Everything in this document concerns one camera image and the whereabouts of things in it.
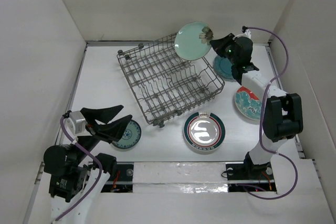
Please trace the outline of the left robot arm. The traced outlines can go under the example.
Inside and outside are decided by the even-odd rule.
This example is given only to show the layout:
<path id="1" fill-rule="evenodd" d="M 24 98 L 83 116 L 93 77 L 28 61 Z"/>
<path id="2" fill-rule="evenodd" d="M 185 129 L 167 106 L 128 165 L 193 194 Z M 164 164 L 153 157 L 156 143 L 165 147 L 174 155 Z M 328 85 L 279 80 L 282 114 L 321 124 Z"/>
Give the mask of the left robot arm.
<path id="1" fill-rule="evenodd" d="M 51 175 L 51 223 L 87 223 L 91 207 L 108 180 L 117 180 L 116 157 L 92 150 L 99 142 L 118 142 L 132 115 L 115 117 L 122 105 L 104 109 L 67 111 L 60 118 L 69 144 L 48 147 L 43 156 L 44 172 Z"/>

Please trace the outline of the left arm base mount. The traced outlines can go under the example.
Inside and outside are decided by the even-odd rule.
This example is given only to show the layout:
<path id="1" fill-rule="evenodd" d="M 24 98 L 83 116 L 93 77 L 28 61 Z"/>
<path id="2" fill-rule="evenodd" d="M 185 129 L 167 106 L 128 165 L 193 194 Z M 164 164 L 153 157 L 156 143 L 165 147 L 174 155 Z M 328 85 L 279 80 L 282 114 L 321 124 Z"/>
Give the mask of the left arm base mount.
<path id="1" fill-rule="evenodd" d="M 111 175 L 102 189 L 102 193 L 133 192 L 134 163 L 117 163 L 117 171 Z"/>

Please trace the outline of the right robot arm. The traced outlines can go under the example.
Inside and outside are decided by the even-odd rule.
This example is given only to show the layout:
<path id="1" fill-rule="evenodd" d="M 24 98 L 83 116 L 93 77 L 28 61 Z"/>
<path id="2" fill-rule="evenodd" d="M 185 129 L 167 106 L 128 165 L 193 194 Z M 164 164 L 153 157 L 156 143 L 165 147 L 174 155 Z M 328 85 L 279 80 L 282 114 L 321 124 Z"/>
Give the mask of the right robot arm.
<path id="1" fill-rule="evenodd" d="M 271 83 L 280 77 L 287 68 L 289 55 L 286 45 L 281 38 L 270 32 L 284 46 L 286 65 L 279 75 L 268 81 L 251 62 L 253 42 L 251 40 L 250 28 L 270 32 L 256 27 L 243 27 L 242 34 L 235 36 L 231 33 L 224 38 L 215 40 L 213 39 L 213 32 L 209 27 L 204 27 L 202 31 L 189 32 L 181 30 L 176 34 L 174 47 L 176 55 L 186 61 L 200 59 L 213 48 L 221 59 L 227 59 L 233 64 L 233 78 L 241 84 L 241 87 L 250 88 L 260 98 L 262 104 L 259 121 L 259 140 L 256 146 L 247 152 L 244 164 L 242 168 L 239 168 L 239 170 L 242 170 L 240 173 L 243 173 L 246 177 L 255 178 L 262 170 L 266 170 L 273 155 L 280 155 L 286 158 L 295 168 L 293 161 L 278 153 L 278 149 L 287 139 L 293 138 L 297 133 L 302 132 L 303 119 L 301 97 L 296 93 L 289 94 L 276 86 L 271 86 Z M 174 107 L 176 109 L 168 112 L 166 116 L 171 117 L 184 113 L 186 110 L 198 106 L 205 100 L 215 96 L 214 93 L 208 93 L 205 90 L 202 86 L 199 89 L 195 89 L 194 92 L 181 94 L 181 102 L 184 102 L 184 106 L 179 108 L 177 106 Z M 177 101 L 180 102 L 180 99 L 175 102 L 173 98 L 170 98 L 168 104 L 175 106 Z M 197 142 L 198 140 L 206 140 L 199 137 L 210 137 L 208 132 L 203 131 L 208 128 L 199 128 L 199 124 L 196 124 L 196 121 L 197 123 L 201 123 L 201 121 L 205 123 L 205 119 L 208 119 L 207 122 L 210 121 L 216 126 L 218 122 L 219 129 L 216 133 L 221 134 L 221 137 L 224 138 L 224 126 L 222 130 L 220 120 L 215 119 L 215 114 L 210 115 L 210 113 L 209 115 L 202 115 L 201 112 L 194 113 L 185 121 L 182 131 L 185 142 L 194 148 L 194 150 L 203 150 L 204 153 L 213 151 L 214 146 L 217 144 L 217 142 L 215 144 L 215 141 L 211 142 L 211 144 L 206 143 L 206 145 L 202 141 Z M 218 143 L 222 141 L 221 137 L 217 137 Z"/>

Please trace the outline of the light green floral plate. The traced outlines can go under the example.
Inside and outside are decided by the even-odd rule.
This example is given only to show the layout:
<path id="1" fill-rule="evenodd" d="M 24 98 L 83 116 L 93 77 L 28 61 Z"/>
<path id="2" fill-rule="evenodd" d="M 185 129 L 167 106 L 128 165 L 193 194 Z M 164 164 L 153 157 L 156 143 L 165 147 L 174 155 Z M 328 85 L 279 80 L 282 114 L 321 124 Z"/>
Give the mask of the light green floral plate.
<path id="1" fill-rule="evenodd" d="M 204 57 L 211 49 L 214 35 L 208 24 L 192 22 L 183 26 L 176 34 L 174 49 L 177 55 L 187 61 Z"/>

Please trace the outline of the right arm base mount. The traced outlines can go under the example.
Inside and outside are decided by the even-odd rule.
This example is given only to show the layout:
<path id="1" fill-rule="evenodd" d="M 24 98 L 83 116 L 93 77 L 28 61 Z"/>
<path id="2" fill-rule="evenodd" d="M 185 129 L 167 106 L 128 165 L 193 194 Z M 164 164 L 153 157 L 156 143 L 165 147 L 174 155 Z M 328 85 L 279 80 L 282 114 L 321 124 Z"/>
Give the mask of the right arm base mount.
<path id="1" fill-rule="evenodd" d="M 248 175 L 243 171 L 243 163 L 226 163 L 225 170 L 221 176 L 227 180 L 228 191 L 237 192 L 259 192 L 273 191 L 276 192 L 276 184 L 271 164 L 268 163 L 261 171 L 256 171 Z"/>

